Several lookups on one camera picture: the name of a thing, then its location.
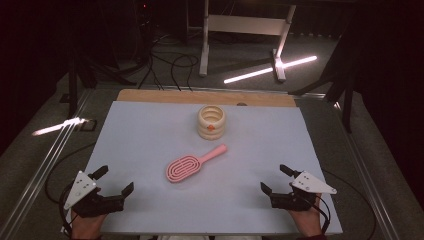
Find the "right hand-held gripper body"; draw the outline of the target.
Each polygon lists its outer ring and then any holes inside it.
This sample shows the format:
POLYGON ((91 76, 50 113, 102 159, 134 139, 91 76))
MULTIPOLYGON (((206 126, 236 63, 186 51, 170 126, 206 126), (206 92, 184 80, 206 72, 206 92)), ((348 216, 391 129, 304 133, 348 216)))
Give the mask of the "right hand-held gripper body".
POLYGON ((273 208, 308 211, 315 205, 319 194, 336 194, 337 190, 323 182, 311 173, 302 171, 293 174, 294 180, 290 183, 290 193, 274 193, 269 190, 269 198, 273 208))

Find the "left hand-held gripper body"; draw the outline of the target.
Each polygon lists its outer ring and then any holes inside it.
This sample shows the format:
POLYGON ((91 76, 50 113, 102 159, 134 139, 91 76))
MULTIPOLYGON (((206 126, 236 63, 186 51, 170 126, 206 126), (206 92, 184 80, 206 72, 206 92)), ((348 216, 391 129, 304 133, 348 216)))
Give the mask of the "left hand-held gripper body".
POLYGON ((97 180, 79 171, 71 184, 63 209, 73 210, 82 218, 107 215, 122 211, 125 198, 121 195, 102 196, 98 193, 97 180))

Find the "pink hairbrush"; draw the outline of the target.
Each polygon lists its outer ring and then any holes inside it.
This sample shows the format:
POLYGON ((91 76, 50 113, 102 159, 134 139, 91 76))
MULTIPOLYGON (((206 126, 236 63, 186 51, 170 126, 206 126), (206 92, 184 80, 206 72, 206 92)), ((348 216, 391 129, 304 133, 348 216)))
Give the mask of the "pink hairbrush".
POLYGON ((181 182, 200 171, 202 165, 227 151, 227 146, 221 144, 201 157, 183 156, 168 164, 166 177, 171 183, 181 182))

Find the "person's left hand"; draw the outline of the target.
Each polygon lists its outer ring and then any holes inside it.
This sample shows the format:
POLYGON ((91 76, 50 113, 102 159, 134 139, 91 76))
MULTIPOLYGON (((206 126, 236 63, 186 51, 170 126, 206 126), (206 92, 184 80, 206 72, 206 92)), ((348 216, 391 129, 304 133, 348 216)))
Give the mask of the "person's left hand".
POLYGON ((106 219, 106 215, 100 215, 96 217, 86 217, 82 218, 75 212, 71 213, 73 222, 72 222, 72 236, 102 236, 101 227, 103 222, 106 219))

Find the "person's right hand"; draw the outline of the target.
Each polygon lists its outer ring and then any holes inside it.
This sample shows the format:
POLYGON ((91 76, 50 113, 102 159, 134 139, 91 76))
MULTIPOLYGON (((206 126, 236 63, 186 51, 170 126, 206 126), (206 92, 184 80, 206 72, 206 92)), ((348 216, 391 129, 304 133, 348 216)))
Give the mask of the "person's right hand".
POLYGON ((307 211, 288 211, 303 237, 315 237, 322 234, 320 213, 318 211, 319 204, 320 199, 316 197, 315 207, 311 207, 307 211))

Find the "small black floor plate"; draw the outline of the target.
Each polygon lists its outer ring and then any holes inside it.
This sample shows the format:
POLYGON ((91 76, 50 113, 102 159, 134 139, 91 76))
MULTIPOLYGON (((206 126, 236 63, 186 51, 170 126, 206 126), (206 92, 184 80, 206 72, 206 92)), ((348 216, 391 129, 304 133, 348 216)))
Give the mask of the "small black floor plate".
POLYGON ((91 132, 96 129, 97 121, 93 119, 84 120, 78 125, 78 130, 82 132, 91 132))

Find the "light blue mat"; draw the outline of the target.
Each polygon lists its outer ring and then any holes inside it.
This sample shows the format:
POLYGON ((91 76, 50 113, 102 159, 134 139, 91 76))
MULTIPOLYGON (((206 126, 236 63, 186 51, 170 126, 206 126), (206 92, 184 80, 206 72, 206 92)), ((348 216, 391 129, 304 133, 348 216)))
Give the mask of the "light blue mat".
POLYGON ((110 214, 102 231, 112 234, 279 235, 296 227, 290 215, 272 208, 260 189, 290 192, 284 164, 323 176, 303 115, 296 107, 225 106, 224 135, 197 133, 198 104, 116 101, 85 168, 103 165, 104 196, 134 191, 123 211, 110 214), (187 179, 171 183, 166 168, 183 156, 201 157, 225 144, 227 151, 187 179))

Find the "cream ribbed cup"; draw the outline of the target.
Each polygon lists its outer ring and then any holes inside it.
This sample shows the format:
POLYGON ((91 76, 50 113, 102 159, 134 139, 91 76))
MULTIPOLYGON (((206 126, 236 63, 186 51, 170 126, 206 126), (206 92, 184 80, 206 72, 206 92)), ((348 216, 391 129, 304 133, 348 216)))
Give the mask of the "cream ribbed cup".
POLYGON ((206 140, 217 140, 225 132, 226 113, 216 105, 205 105, 197 114, 197 131, 206 140))

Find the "black stand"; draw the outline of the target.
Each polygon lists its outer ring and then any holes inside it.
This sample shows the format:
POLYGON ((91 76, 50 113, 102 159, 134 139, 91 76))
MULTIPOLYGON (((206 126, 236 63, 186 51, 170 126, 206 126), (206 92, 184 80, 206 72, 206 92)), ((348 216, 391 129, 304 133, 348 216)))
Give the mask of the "black stand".
POLYGON ((290 91, 291 95, 301 96, 322 85, 332 83, 324 99, 327 102, 336 103, 341 95, 344 95, 342 123, 348 133, 352 132, 350 116, 352 110, 354 73, 356 71, 356 62, 360 49, 360 23, 357 20, 351 20, 340 37, 319 79, 298 90, 290 91))
POLYGON ((78 109, 77 79, 80 79, 84 86, 94 88, 97 84, 93 71, 98 71, 106 75, 109 79, 122 85, 134 86, 134 83, 124 79, 104 65, 96 63, 87 55, 71 49, 68 54, 68 94, 66 102, 69 104, 68 117, 74 116, 78 109))

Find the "dark equipment rack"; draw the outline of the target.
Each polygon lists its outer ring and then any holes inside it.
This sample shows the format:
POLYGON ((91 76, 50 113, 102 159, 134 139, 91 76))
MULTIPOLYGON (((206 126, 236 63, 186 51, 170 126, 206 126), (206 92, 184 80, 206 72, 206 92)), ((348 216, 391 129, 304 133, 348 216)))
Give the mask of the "dark equipment rack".
POLYGON ((137 63, 145 65, 149 59, 154 34, 154 0, 133 0, 137 32, 137 63))

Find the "aluminium rail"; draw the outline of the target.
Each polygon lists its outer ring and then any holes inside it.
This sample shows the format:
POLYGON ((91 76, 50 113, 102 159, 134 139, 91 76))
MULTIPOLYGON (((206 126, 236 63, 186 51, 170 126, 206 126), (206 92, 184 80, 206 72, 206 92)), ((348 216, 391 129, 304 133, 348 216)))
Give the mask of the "aluminium rail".
POLYGON ((332 103, 331 106, 338 114, 341 130, 346 138, 348 149, 352 154, 352 163, 365 192, 366 202, 370 206, 376 225, 380 228, 386 240, 399 240, 399 235, 393 225, 388 208, 383 201, 377 185, 373 181, 372 174, 364 162, 360 149, 358 148, 353 135, 347 132, 344 124, 342 123, 343 108, 338 102, 332 103))
POLYGON ((16 232, 19 230, 24 218, 41 191, 48 173, 57 162, 59 155, 74 129, 81 123, 79 115, 84 110, 86 102, 91 95, 92 90, 84 90, 81 97, 77 100, 77 107, 75 112, 71 115, 71 119, 67 119, 59 125, 59 134, 57 138, 37 168, 37 171, 26 185, 13 211, 6 218, 5 224, 0 228, 0 240, 12 240, 16 235, 16 232))
POLYGON ((155 87, 153 85, 142 86, 136 90, 159 90, 159 91, 179 91, 179 92, 220 92, 220 93, 263 93, 263 94, 283 94, 290 95, 294 98, 311 98, 311 99, 324 99, 324 93, 305 93, 303 95, 293 95, 286 91, 272 91, 272 90, 246 90, 246 89, 220 89, 220 88, 202 88, 202 87, 176 87, 176 86, 162 86, 155 87))

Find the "white desk frame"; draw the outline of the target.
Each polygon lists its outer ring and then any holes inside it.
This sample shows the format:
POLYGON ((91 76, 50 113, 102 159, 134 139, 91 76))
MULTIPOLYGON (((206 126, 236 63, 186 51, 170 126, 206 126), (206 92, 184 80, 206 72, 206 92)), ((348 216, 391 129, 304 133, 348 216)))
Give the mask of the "white desk frame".
POLYGON ((273 66, 271 67, 271 70, 275 73, 278 81, 285 81, 286 67, 281 59, 281 54, 289 34, 295 10, 296 5, 290 5, 285 19, 212 15, 209 13, 209 0, 204 0, 202 28, 203 46, 200 58, 199 75, 201 77, 206 77, 208 74, 210 32, 258 34, 280 37, 278 47, 273 50, 273 66))

